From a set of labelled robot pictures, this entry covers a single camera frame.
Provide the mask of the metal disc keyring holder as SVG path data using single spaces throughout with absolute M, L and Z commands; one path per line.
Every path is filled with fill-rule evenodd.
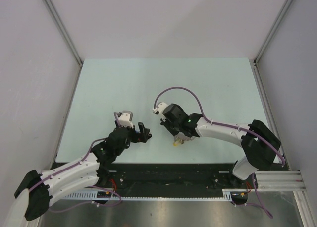
M 188 141 L 193 141 L 194 139 L 195 139 L 195 136 L 188 137 L 188 136 L 182 136 L 182 135 L 180 135 L 180 136 L 175 135 L 173 142 L 179 142 L 179 143 L 181 143 L 181 145 L 183 145 L 184 143 L 186 143 Z

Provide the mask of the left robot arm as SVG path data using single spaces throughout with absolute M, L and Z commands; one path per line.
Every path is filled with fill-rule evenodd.
M 88 152 L 58 168 L 27 172 L 15 191 L 18 197 L 28 190 L 28 204 L 23 217 L 32 221 L 43 215 L 61 198 L 85 187 L 104 187 L 109 183 L 108 166 L 132 143 L 146 143 L 152 134 L 143 123 L 134 126 L 117 126 L 108 137 L 92 142 Z

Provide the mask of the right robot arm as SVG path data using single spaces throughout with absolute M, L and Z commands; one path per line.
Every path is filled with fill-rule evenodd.
M 154 113 L 160 115 L 160 124 L 174 137 L 175 143 L 195 138 L 214 138 L 234 144 L 244 151 L 244 157 L 234 163 L 229 184 L 240 188 L 257 171 L 269 171 L 277 156 L 281 142 L 260 120 L 250 124 L 226 124 L 207 121 L 203 114 L 186 114 L 177 104 L 159 103 Z

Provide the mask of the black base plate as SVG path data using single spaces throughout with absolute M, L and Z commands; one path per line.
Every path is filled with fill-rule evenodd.
M 110 164 L 109 180 L 121 197 L 220 197 L 224 189 L 247 192 L 249 177 L 239 188 L 230 185 L 232 164 Z

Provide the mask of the left aluminium frame post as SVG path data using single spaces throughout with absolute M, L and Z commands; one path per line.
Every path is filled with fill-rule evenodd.
M 68 46 L 72 56 L 76 60 L 77 64 L 82 67 L 83 60 L 81 59 L 81 56 L 79 55 L 79 52 L 77 51 L 75 44 L 73 40 L 71 39 L 70 34 L 68 33 L 62 18 L 54 5 L 53 0 L 42 0 L 45 7 L 47 8 L 47 11 L 49 12 L 50 16 L 52 17 L 53 22 L 55 23 L 58 31 L 61 34 L 61 37 L 65 41 L 66 45 Z

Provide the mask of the aluminium frame post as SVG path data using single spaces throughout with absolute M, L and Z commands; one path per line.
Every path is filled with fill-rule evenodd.
M 273 39 L 277 30 L 279 29 L 284 17 L 286 16 L 290 7 L 292 6 L 293 2 L 294 2 L 294 0 L 285 0 L 285 2 L 283 3 L 283 5 L 282 5 L 277 17 L 275 18 L 267 36 L 265 37 L 264 42 L 262 43 L 259 51 L 257 52 L 255 58 L 253 59 L 254 65 L 258 65 L 258 63 L 260 62 L 261 58 L 263 57 L 265 51 L 267 50 L 267 48 L 269 46 L 271 40 Z
M 73 40 L 71 39 L 70 34 L 68 33 L 62 18 L 54 5 L 53 0 L 42 0 L 45 7 L 47 8 L 47 11 L 49 12 L 50 16 L 52 17 L 53 22 L 55 23 L 58 31 L 61 34 L 61 37 L 65 41 L 66 45 L 68 46 L 72 56 L 76 60 L 77 64 L 82 67 L 83 60 L 81 59 L 81 56 L 79 55 L 79 52 L 77 51 L 75 44 Z

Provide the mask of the right aluminium frame post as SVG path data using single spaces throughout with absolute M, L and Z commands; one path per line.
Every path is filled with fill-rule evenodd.
M 257 52 L 255 58 L 253 59 L 254 65 L 258 65 L 258 63 L 260 62 L 261 58 L 263 57 L 265 51 L 267 50 L 267 48 L 269 46 L 271 40 L 273 39 L 277 30 L 279 29 L 284 17 L 286 16 L 290 7 L 292 6 L 293 2 L 294 2 L 294 0 L 285 0 L 285 2 L 283 3 L 283 5 L 282 5 L 277 17 L 275 18 L 267 36 L 265 37 L 264 42 L 262 43 L 259 51 Z

